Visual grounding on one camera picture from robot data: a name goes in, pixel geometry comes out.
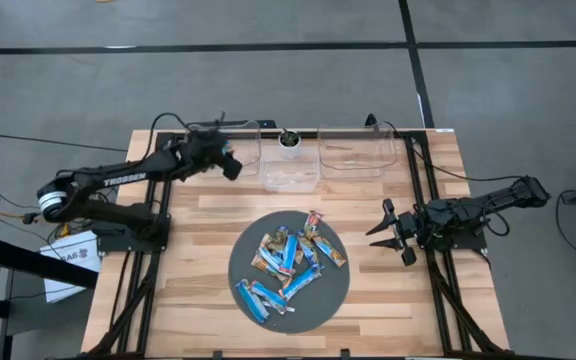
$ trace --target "wooden tabletop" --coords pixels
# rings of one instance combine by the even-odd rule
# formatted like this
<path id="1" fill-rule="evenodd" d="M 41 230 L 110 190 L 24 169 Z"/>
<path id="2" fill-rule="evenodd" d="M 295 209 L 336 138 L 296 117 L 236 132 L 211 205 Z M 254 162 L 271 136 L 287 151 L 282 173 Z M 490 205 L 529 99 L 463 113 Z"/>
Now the wooden tabletop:
<path id="1" fill-rule="evenodd" d="M 455 134 L 435 130 L 427 134 L 433 162 L 464 174 Z M 127 159 L 141 158 L 147 141 L 147 131 L 133 132 Z M 262 142 L 276 144 L 276 140 Z M 316 140 L 305 140 L 303 145 L 317 146 Z M 368 246 L 385 239 L 385 233 L 364 235 L 381 220 L 385 197 L 392 198 L 398 213 L 412 209 L 404 143 L 397 140 L 396 148 L 397 162 L 381 177 L 368 182 L 322 178 L 312 193 L 270 192 L 256 175 L 240 176 L 234 182 L 207 175 L 175 182 L 169 208 L 173 225 L 159 267 L 147 356 L 212 356 L 213 350 L 223 350 L 224 356 L 339 356 L 344 348 L 353 356 L 441 355 L 422 252 L 414 246 L 417 263 L 404 267 L 399 253 Z M 418 161 L 418 166 L 428 200 L 423 163 Z M 442 198 L 469 195 L 464 180 L 435 174 Z M 145 192 L 145 182 L 124 185 L 118 203 L 142 202 Z M 290 335 L 265 330 L 249 320 L 235 305 L 227 276 L 239 234 L 259 217 L 288 209 L 323 213 L 344 243 L 350 266 L 350 288 L 334 317 L 315 330 Z M 488 265 L 472 251 L 456 250 L 453 256 L 464 305 L 495 343 L 507 347 Z M 96 345 L 108 329 L 123 258 L 117 253 L 103 259 L 82 351 Z M 124 299 L 125 289 L 119 309 Z M 453 347 L 458 348 L 454 315 L 447 303 L 446 308 Z M 129 350 L 136 347 L 140 314 L 138 309 Z"/>

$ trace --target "black wire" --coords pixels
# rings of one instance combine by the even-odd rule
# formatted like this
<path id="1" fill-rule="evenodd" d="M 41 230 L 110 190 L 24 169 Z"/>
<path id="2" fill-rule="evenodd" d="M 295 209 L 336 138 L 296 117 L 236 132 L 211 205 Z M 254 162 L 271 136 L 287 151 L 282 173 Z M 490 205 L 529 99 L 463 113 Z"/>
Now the black wire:
<path id="1" fill-rule="evenodd" d="M 7 203 L 9 203 L 10 205 L 16 206 L 16 207 L 18 207 L 18 208 L 20 208 L 20 209 L 39 209 L 38 206 L 24 206 L 24 205 L 19 205 L 19 204 L 17 204 L 16 202 L 13 202 L 13 201 L 11 201 L 11 200 L 8 200 L 8 198 L 6 198 L 5 196 L 3 196 L 1 193 L 0 193 L 0 198 L 4 199 L 4 201 L 6 201 Z"/>
<path id="2" fill-rule="evenodd" d="M 157 122 L 159 121 L 159 119 L 161 119 L 165 116 L 174 117 L 177 120 L 177 122 L 179 122 L 181 124 L 181 126 L 183 126 L 186 130 L 191 131 L 190 128 L 188 127 L 188 125 L 186 125 L 186 123 L 179 117 L 179 115 L 177 115 L 175 113 L 165 112 L 165 113 L 161 113 L 161 114 L 157 115 L 157 117 L 155 117 L 153 119 L 152 124 L 150 125 L 150 134 L 148 135 L 148 146 L 146 146 L 146 151 L 144 152 L 144 156 L 140 160 L 131 163 L 127 168 L 120 169 L 121 171 L 125 171 L 126 169 L 130 169 L 130 168 L 139 166 L 141 163 L 144 162 L 144 160 L 146 160 L 146 158 L 148 157 L 148 153 L 150 151 L 150 146 L 152 145 L 152 139 L 153 139 L 153 135 L 155 132 L 155 126 L 157 126 Z M 76 174 L 76 173 L 80 173 L 80 174 L 97 173 L 95 170 L 86 170 L 86 169 L 66 170 L 66 169 L 62 169 L 62 170 L 57 171 L 57 176 L 59 176 L 63 172 L 70 172 L 73 174 Z"/>
<path id="3" fill-rule="evenodd" d="M 48 239 L 49 242 L 50 242 L 50 239 L 51 239 L 51 238 L 57 240 L 57 233 L 60 232 L 63 228 L 64 228 L 64 224 L 59 224 L 59 225 L 55 226 L 55 228 L 52 229 L 52 231 L 50 232 L 50 234 L 48 234 L 48 236 L 46 237 L 46 239 Z"/>
<path id="4" fill-rule="evenodd" d="M 39 138 L 24 137 L 24 136 L 14 136 L 14 135 L 0 134 L 0 138 L 14 139 L 14 140 L 24 140 L 24 141 L 36 141 L 36 142 L 42 142 L 42 143 L 47 143 L 47 144 L 74 146 L 74 147 L 80 147 L 80 148 L 84 148 L 84 149 L 96 149 L 96 150 L 108 150 L 108 151 L 116 151 L 116 152 L 128 152 L 128 150 L 126 150 L 126 149 L 118 149 L 118 148 L 112 148 L 112 147 L 107 147 L 107 146 L 95 146 L 95 145 L 77 144 L 77 143 L 70 143 L 70 142 L 65 142 L 65 141 L 47 140 L 47 139 L 39 139 Z"/>
<path id="5" fill-rule="evenodd" d="M 77 286 L 71 286 L 71 287 L 67 287 L 65 289 L 59 289 L 59 290 L 53 290 L 53 291 L 44 291 L 42 293 L 39 294 L 34 294 L 34 295 L 20 295 L 20 296 L 13 296 L 11 298 L 9 298 L 7 301 L 12 301 L 12 300 L 18 300 L 18 299 L 32 299 L 32 298 L 36 298 L 37 296 L 42 296 L 42 295 L 46 295 L 46 294 L 52 294 L 52 293 L 56 293 L 56 292 L 62 292 L 62 291 L 66 291 L 66 290 L 70 290 L 73 288 L 76 288 Z"/>
<path id="6" fill-rule="evenodd" d="M 566 241 L 571 248 L 576 250 L 576 246 L 573 245 L 573 243 L 571 243 L 570 240 L 568 240 L 568 238 L 564 234 L 564 231 L 561 228 L 561 223 L 559 221 L 559 204 L 563 202 L 564 194 L 569 192 L 572 192 L 572 190 L 562 191 L 561 194 L 559 194 L 559 196 L 557 197 L 557 204 L 555 205 L 555 222 L 557 223 L 557 230 L 559 230 L 559 235 L 561 235 L 561 238 L 564 239 L 564 241 Z"/>
<path id="7" fill-rule="evenodd" d="M 159 214 L 161 214 L 161 201 L 159 201 L 159 200 L 153 200 L 152 202 L 153 202 L 153 203 L 157 203 L 157 205 L 159 206 L 159 209 L 157 210 L 157 212 L 158 212 Z"/>
<path id="8" fill-rule="evenodd" d="M 475 252 L 475 254 L 479 255 L 479 257 L 481 257 L 482 259 L 484 259 L 484 261 L 486 261 L 488 263 L 488 268 L 492 269 L 492 265 L 490 264 L 490 259 L 488 259 L 488 256 L 486 256 L 481 249 L 472 249 L 472 251 Z"/>
<path id="9" fill-rule="evenodd" d="M 50 244 L 50 241 L 48 241 L 47 238 L 45 238 L 45 237 L 37 234 L 37 233 L 34 232 L 34 231 L 30 231 L 30 230 L 26 230 L 26 229 L 22 229 L 22 228 L 20 228 L 20 227 L 17 227 L 17 226 L 15 226 L 15 225 L 13 225 L 13 224 L 5 221 L 5 220 L 0 219 L 0 222 L 1 222 L 1 223 L 4 223 L 4 224 L 6 224 L 6 225 L 8 225 L 8 226 L 10 226 L 10 227 L 12 227 L 12 228 L 15 228 L 15 229 L 17 229 L 17 230 L 19 230 L 19 231 L 23 231 L 23 232 L 25 232 L 25 233 L 32 234 L 32 235 L 35 235 L 36 237 L 40 238 L 41 240 L 43 240 L 44 242 L 46 242 L 46 244 L 50 247 L 50 249 L 52 249 L 52 251 L 57 255 L 57 258 L 60 259 L 60 260 L 62 260 L 62 259 L 61 259 L 61 256 L 59 256 L 59 253 L 57 252 L 57 250 L 55 250 L 55 249 L 52 247 L 52 245 Z"/>
<path id="10" fill-rule="evenodd" d="M 126 256 L 124 257 L 124 262 L 121 265 L 121 275 L 119 275 L 119 283 L 117 284 L 117 293 L 115 294 L 115 301 L 112 304 L 112 312 L 110 313 L 110 329 L 112 329 L 112 325 L 115 321 L 115 313 L 117 312 L 117 305 L 119 303 L 119 295 L 121 294 L 121 287 L 124 284 L 124 273 L 126 272 L 126 265 L 128 264 L 128 258 L 130 257 L 130 253 L 126 252 Z"/>
<path id="11" fill-rule="evenodd" d="M 506 220 L 505 217 L 503 217 L 503 215 L 501 215 L 499 213 L 499 211 L 495 210 L 495 209 L 491 209 L 488 204 L 490 203 L 490 201 L 486 202 L 486 204 L 484 205 L 479 205 L 479 204 L 457 204 L 457 205 L 452 205 L 450 207 L 447 207 L 445 209 L 437 209 L 437 208 L 433 208 L 431 206 L 428 205 L 421 205 L 422 207 L 426 208 L 426 209 L 432 209 L 434 211 L 438 211 L 438 212 L 444 212 L 444 211 L 448 211 L 448 210 L 453 210 L 455 208 L 465 208 L 468 206 L 474 206 L 476 208 L 481 209 L 481 211 L 479 212 L 478 216 L 483 216 L 484 221 L 483 223 L 485 224 L 486 228 L 488 230 L 490 230 L 491 233 L 500 236 L 500 237 L 504 237 L 504 236 L 508 236 L 508 234 L 510 234 L 510 224 L 508 223 L 508 220 Z M 492 226 L 490 226 L 490 219 L 488 218 L 488 211 L 491 211 L 492 214 L 496 215 L 499 220 L 501 220 L 501 222 L 504 223 L 504 226 L 506 228 L 506 230 L 504 232 L 498 232 L 495 229 L 492 228 Z"/>
<path id="12" fill-rule="evenodd" d="M 509 176 L 500 176 L 500 177 L 494 177 L 494 178 L 472 178 L 472 177 L 468 177 L 468 176 L 462 176 L 462 175 L 458 175 L 455 174 L 453 172 L 450 172 L 448 170 L 442 169 L 438 166 L 435 166 L 434 164 L 428 162 L 426 160 L 426 158 L 420 154 L 417 149 L 415 149 L 414 144 L 412 144 L 412 142 L 409 142 L 408 139 L 406 139 L 405 137 L 403 137 L 399 131 L 397 131 L 397 128 L 395 128 L 395 126 L 393 124 L 391 124 L 389 121 L 384 121 L 384 123 L 390 125 L 390 127 L 392 128 L 393 133 L 395 133 L 399 138 L 401 138 L 404 143 L 406 144 L 407 147 L 410 148 L 410 150 L 412 150 L 415 154 L 417 154 L 417 156 L 419 156 L 419 158 L 426 164 L 428 164 L 429 166 L 432 166 L 434 169 L 439 170 L 443 173 L 446 173 L 448 175 L 452 175 L 456 178 L 460 178 L 460 179 L 464 179 L 464 180 L 470 180 L 470 181 L 499 181 L 499 180 L 508 180 L 508 179 L 521 179 L 523 178 L 523 176 L 519 176 L 519 175 L 509 175 Z"/>
<path id="13" fill-rule="evenodd" d="M 104 202 L 110 202 L 106 194 L 102 193 L 101 191 L 97 191 L 95 194 L 99 196 Z"/>

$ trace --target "label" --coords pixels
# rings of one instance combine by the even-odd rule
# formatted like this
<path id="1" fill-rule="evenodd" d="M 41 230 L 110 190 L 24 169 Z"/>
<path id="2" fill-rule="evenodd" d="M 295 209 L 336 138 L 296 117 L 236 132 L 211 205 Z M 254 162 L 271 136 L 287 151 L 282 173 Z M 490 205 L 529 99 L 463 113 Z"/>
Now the label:
<path id="1" fill-rule="evenodd" d="M 145 178 L 146 178 L 146 173 L 120 176 L 120 177 L 104 180 L 104 186 L 121 185 L 121 184 L 126 184 L 129 182 L 144 180 Z"/>

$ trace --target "clear plastic container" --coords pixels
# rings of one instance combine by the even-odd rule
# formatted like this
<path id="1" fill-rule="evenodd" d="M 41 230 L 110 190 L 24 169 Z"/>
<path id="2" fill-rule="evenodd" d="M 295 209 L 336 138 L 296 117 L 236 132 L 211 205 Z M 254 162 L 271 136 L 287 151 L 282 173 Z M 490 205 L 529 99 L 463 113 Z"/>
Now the clear plastic container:
<path id="1" fill-rule="evenodd" d="M 319 151 L 315 146 L 302 146 L 294 158 L 282 155 L 278 144 L 262 147 L 259 180 L 270 191 L 312 192 L 319 182 Z"/>
<path id="2" fill-rule="evenodd" d="M 261 132 L 259 124 L 255 121 L 248 121 L 243 125 L 221 126 L 219 131 L 228 137 L 228 142 L 234 150 L 233 157 L 241 162 L 243 168 L 239 176 L 253 176 L 259 174 L 259 163 L 261 160 Z M 213 168 L 205 173 L 197 174 L 204 178 L 223 177 L 223 170 Z"/>
<path id="3" fill-rule="evenodd" d="M 370 180 L 397 162 L 393 130 L 385 123 L 366 128 L 322 124 L 317 137 L 325 179 Z"/>

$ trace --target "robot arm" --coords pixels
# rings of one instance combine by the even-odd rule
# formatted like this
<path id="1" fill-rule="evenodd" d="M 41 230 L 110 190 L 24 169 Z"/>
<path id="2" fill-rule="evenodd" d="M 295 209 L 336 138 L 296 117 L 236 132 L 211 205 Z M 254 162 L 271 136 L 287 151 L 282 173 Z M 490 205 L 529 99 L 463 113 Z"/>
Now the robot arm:
<path id="1" fill-rule="evenodd" d="M 392 239 L 372 243 L 403 250 L 402 259 L 406 266 L 416 261 L 414 250 L 406 240 L 417 238 L 417 244 L 424 248 L 439 251 L 451 247 L 483 249 L 486 247 L 482 236 L 488 224 L 487 215 L 511 208 L 542 207 L 550 199 L 539 180 L 524 176 L 511 186 L 476 198 L 439 199 L 422 205 L 414 213 L 409 211 L 395 216 L 395 207 L 390 199 L 383 202 L 382 222 L 366 235 L 371 235 L 392 226 Z"/>
<path id="2" fill-rule="evenodd" d="M 37 198 L 41 213 L 49 222 L 88 218 L 139 229 L 157 219 L 146 204 L 121 206 L 92 200 L 90 196 L 104 188 L 142 180 L 185 181 L 215 165 L 223 168 L 224 176 L 230 180 L 236 179 L 242 168 L 233 158 L 228 141 L 216 129 L 194 130 L 183 140 L 168 141 L 140 161 L 60 171 L 37 191 Z"/>

